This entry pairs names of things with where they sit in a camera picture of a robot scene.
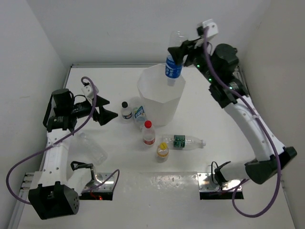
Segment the blue label plastic bottle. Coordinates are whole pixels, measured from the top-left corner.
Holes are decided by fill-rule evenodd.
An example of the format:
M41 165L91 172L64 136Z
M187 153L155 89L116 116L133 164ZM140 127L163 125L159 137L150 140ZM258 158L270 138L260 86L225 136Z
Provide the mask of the blue label plastic bottle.
M188 36L181 31L172 31L170 35L169 47L180 47L188 39ZM165 75L167 76L167 85L174 86L176 79L180 76L182 65L177 65L171 54L167 53L165 62Z

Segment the red cap plastic bottle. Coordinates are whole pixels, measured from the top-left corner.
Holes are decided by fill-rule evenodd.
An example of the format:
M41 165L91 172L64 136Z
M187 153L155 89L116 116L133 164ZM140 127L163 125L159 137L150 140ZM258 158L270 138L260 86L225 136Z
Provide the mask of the red cap plastic bottle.
M147 120L142 128L142 140L147 146L152 146L155 143L156 135L152 122Z

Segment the green label plastic bottle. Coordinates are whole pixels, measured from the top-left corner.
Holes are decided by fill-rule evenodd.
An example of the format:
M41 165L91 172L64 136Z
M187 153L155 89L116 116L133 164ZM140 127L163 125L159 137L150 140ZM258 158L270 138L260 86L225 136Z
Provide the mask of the green label plastic bottle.
M206 146L205 141L190 135L162 135L161 140L171 150L195 150Z

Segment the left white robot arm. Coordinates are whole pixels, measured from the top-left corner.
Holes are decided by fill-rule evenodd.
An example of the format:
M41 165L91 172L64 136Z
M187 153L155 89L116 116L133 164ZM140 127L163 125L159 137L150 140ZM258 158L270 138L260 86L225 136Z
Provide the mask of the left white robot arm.
M48 139L45 161L37 186L30 188L28 195L42 220L77 214L80 199L102 199L102 185L106 185L105 190L113 190L110 180L114 174L102 177L94 171L92 163L72 161L72 175L67 177L70 136L76 133L77 120L88 117L105 125L117 117L103 108L109 101L97 95L96 87L87 85L82 91L85 100L80 103L66 88L53 91L50 97L43 121Z

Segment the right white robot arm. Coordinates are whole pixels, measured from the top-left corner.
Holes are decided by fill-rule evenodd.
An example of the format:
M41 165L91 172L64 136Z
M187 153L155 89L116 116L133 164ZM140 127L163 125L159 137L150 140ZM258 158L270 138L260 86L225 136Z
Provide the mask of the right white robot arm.
M213 54L205 51L197 41L184 41L168 51L176 64L194 65L211 84L209 91L214 100L239 126L254 151L251 161L225 162L214 170L219 185L233 179L250 179L263 184L296 157L296 150L281 143L265 126L254 108L252 99L233 72L239 63L237 49L228 45L217 45Z

